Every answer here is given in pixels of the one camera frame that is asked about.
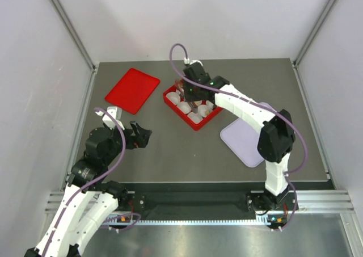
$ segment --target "white round object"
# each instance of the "white round object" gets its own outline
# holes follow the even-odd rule
[[[213,106],[214,106],[214,104],[211,102],[211,101],[206,101],[205,102],[205,104],[209,107],[209,108],[211,108],[211,109],[213,109]]]
[[[192,110],[187,102],[180,102],[178,105],[176,105],[178,109],[180,109],[184,114],[190,113]]]
[[[174,105],[180,102],[180,96],[176,92],[172,91],[166,95],[166,98],[169,99]]]
[[[199,113],[191,112],[191,113],[188,114],[188,117],[195,124],[199,124],[203,120],[203,117]]]
[[[208,107],[207,105],[200,105],[198,107],[198,113],[204,118],[206,118],[211,112],[212,112],[212,109],[210,107]]]

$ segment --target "white wall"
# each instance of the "white wall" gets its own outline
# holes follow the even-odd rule
[[[362,0],[339,0],[299,69],[334,178],[363,226],[362,10]]]
[[[0,0],[0,248],[34,247],[91,74],[48,0]]]
[[[295,58],[327,0],[61,0],[91,58]]]

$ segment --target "purple cable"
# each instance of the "purple cable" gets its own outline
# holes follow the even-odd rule
[[[107,222],[110,222],[110,221],[113,221],[113,220],[117,220],[119,218],[122,218],[122,217],[126,217],[126,216],[137,216],[137,219],[132,222],[130,225],[128,225],[127,227],[123,228],[123,229],[120,229],[120,231],[126,231],[126,230],[129,230],[131,229],[136,223],[138,223],[141,219],[141,215],[139,213],[124,213],[124,214],[121,214],[119,216],[115,216],[115,217],[111,217],[111,218],[108,218],[106,219],[105,221],[103,221],[104,223],[107,223]]]
[[[303,161],[302,161],[302,163],[296,168],[296,169],[294,169],[294,170],[290,170],[290,171],[286,171],[284,174],[286,175],[285,176],[285,179],[286,179],[286,181],[288,182],[288,184],[291,186],[291,188],[293,189],[293,191],[294,191],[294,195],[295,195],[295,205],[294,205],[294,209],[293,209],[293,211],[292,211],[292,214],[291,214],[291,216],[290,216],[290,218],[289,218],[289,220],[287,221],[287,223],[286,223],[286,225],[282,228],[282,229],[285,229],[285,227],[286,226],[288,226],[289,225],[289,222],[290,222],[290,220],[293,218],[293,216],[294,216],[294,214],[295,214],[295,211],[296,211],[296,209],[297,209],[297,194],[296,194],[296,189],[295,189],[295,187],[294,187],[294,185],[291,183],[291,181],[288,179],[288,175],[289,174],[293,174],[293,173],[296,173],[297,171],[299,171],[299,170],[301,170],[303,167],[304,167],[304,165],[306,164],[306,161],[307,161],[307,155],[308,155],[308,151],[307,151],[307,146],[306,146],[306,143],[305,143],[305,140],[304,140],[304,138],[302,137],[302,135],[301,135],[301,133],[300,133],[300,131],[288,120],[288,119],[286,119],[285,117],[283,117],[283,115],[281,115],[281,114],[279,114],[277,111],[275,111],[275,110],[273,110],[273,109],[270,109],[270,108],[268,108],[268,107],[265,107],[265,106],[262,106],[262,105],[260,105],[260,104],[257,104],[257,103],[255,103],[255,102],[252,102],[252,101],[249,101],[249,100],[247,100],[247,99],[245,99],[245,98],[243,98],[243,97],[239,97],[238,95],[236,95],[236,94],[233,94],[233,93],[231,93],[231,92],[227,92],[227,91],[221,91],[221,90],[219,90],[219,89],[216,89],[216,88],[212,88],[212,87],[209,87],[209,86],[204,86],[204,85],[202,85],[202,84],[199,84],[199,83],[196,83],[196,82],[194,82],[194,81],[192,81],[192,80],[190,80],[190,79],[188,79],[185,75],[183,75],[177,68],[176,68],[176,66],[175,66],[175,64],[174,64],[174,62],[173,62],[173,60],[172,60],[172,51],[174,50],[174,48],[175,47],[177,47],[177,46],[180,46],[180,47],[182,47],[183,48],[183,50],[184,50],[184,52],[185,52],[185,57],[186,58],[188,58],[188,53],[187,53],[187,50],[186,50],[186,48],[182,45],[182,44],[180,44],[180,43],[176,43],[176,44],[174,44],[172,47],[171,47],[171,49],[170,49],[170,52],[169,52],[169,61],[170,61],[170,64],[171,64],[171,66],[172,66],[172,68],[174,69],[174,71],[184,80],[184,81],[187,81],[187,82],[189,82],[190,84],[193,84],[193,85],[195,85],[195,86],[197,86],[197,87],[200,87],[200,88],[202,88],[202,89],[206,89],[206,90],[209,90],[209,91],[214,91],[214,92],[217,92],[217,93],[220,93],[220,94],[225,94],[225,95],[229,95],[229,96],[232,96],[232,97],[235,97],[235,98],[238,98],[238,99],[240,99],[240,100],[242,100],[242,101],[245,101],[245,102],[247,102],[247,103],[249,103],[249,104],[252,104],[253,106],[255,106],[255,107],[257,107],[257,108],[261,108],[261,109],[264,109],[264,110],[266,110],[266,111],[269,111],[269,112],[271,112],[271,113],[273,113],[273,114],[275,114],[277,117],[279,117],[281,120],[283,120],[285,123],[287,123],[287,125],[289,126],[289,127],[291,127],[294,131],[295,131],[295,133],[297,134],[297,136],[299,137],[299,139],[301,140],[301,143],[302,143],[302,147],[303,147],[303,149],[304,149],[304,158],[303,158]]]
[[[117,162],[115,163],[115,165],[113,165],[107,172],[105,172],[104,174],[102,174],[101,176],[99,176],[98,178],[86,183],[85,185],[83,185],[80,189],[78,189],[70,198],[69,200],[66,202],[66,207],[63,208],[63,210],[61,211],[60,215],[59,215],[59,218],[58,220],[56,221],[55,225],[54,225],[54,228],[56,229],[59,225],[59,223],[61,222],[61,219],[67,209],[67,206],[71,203],[71,201],[75,198],[75,196],[82,192],[84,189],[88,188],[89,186],[91,186],[92,184],[95,184],[96,182],[102,180],[103,178],[105,178],[109,173],[111,173],[114,169],[116,169],[116,167],[120,164],[120,162],[122,161],[123,157],[124,157],[124,154],[125,154],[125,149],[126,149],[126,139],[125,139],[125,135],[124,135],[124,132],[123,132],[123,129],[122,127],[118,124],[118,122],[107,112],[105,111],[104,109],[102,108],[94,108],[94,111],[95,112],[103,112],[105,115],[107,115],[111,121],[116,125],[117,129],[119,130],[120,134],[121,134],[121,139],[122,139],[122,143],[123,143],[123,148],[121,150],[121,154],[119,156],[119,159],[117,160]],[[52,239],[53,239],[53,236],[54,236],[54,233],[56,231],[55,230],[52,230],[52,232],[50,233],[50,236],[48,238],[48,241],[47,243],[45,244],[45,247],[44,247],[44,250],[43,250],[43,253],[41,254],[41,257],[44,257],[45,254],[47,254],[47,251],[48,251],[48,248],[49,248],[49,245],[50,243],[52,242]]]

